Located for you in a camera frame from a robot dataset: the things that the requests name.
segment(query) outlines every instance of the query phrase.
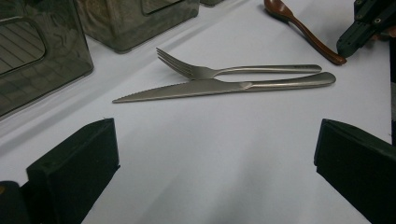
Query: knife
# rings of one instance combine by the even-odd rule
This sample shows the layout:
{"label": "knife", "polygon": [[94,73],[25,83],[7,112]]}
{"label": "knife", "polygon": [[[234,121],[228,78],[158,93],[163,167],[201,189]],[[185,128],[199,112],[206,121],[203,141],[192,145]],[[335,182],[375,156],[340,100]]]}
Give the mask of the knife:
{"label": "knife", "polygon": [[187,83],[141,91],[114,100],[113,103],[163,100],[181,97],[250,91],[281,91],[329,86],[335,76],[324,72],[307,77],[296,77],[266,81],[224,82],[214,78],[193,80]]}

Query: white tablecloth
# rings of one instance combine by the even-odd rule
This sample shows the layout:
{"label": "white tablecloth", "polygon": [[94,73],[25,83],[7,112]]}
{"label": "white tablecloth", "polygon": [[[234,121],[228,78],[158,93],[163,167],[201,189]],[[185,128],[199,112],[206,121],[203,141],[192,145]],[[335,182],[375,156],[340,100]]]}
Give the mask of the white tablecloth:
{"label": "white tablecloth", "polygon": [[[353,1],[287,1],[336,51]],[[127,54],[88,37],[93,73],[0,121],[0,180],[82,126],[114,118],[121,168],[83,223],[368,223],[313,163],[322,119],[390,142],[389,44],[374,42],[343,66],[329,63],[261,0],[225,0]],[[326,88],[222,94],[113,105],[137,91],[188,81],[157,59],[161,48],[214,68],[316,63],[337,77]],[[229,75],[264,80],[301,75]]]}

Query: stainless steel fork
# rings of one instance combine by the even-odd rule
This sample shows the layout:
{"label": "stainless steel fork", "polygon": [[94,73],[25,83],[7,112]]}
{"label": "stainless steel fork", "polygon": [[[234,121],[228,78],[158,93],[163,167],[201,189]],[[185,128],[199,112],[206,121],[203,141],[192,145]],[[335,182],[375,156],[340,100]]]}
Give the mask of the stainless steel fork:
{"label": "stainless steel fork", "polygon": [[321,67],[315,64],[293,64],[293,65],[257,65],[257,66],[238,66],[223,69],[211,69],[208,67],[196,66],[184,63],[172,57],[165,51],[157,49],[158,58],[169,67],[189,79],[209,79],[217,75],[232,73],[318,73]]}

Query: brown spoon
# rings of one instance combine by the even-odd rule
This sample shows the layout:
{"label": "brown spoon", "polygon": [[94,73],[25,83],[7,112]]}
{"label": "brown spoon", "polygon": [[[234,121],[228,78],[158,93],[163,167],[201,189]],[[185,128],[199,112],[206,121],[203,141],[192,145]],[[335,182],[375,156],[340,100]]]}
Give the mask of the brown spoon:
{"label": "brown spoon", "polygon": [[320,40],[318,40],[297,18],[294,17],[291,10],[281,0],[264,0],[265,9],[273,17],[292,22],[303,32],[308,42],[314,49],[323,55],[330,62],[341,65],[347,62],[347,59],[334,53],[331,49],[327,48]]}

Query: gray translucent container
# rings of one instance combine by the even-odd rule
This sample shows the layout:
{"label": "gray translucent container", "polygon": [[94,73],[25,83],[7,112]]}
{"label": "gray translucent container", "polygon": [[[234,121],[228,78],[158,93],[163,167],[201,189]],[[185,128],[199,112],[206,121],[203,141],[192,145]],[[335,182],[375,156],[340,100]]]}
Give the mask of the gray translucent container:
{"label": "gray translucent container", "polygon": [[0,117],[92,69],[73,0],[0,0]]}
{"label": "gray translucent container", "polygon": [[85,34],[125,53],[196,17],[200,0],[77,0]]}
{"label": "gray translucent container", "polygon": [[223,0],[201,0],[201,3],[208,7],[213,7],[214,5],[222,2]]}

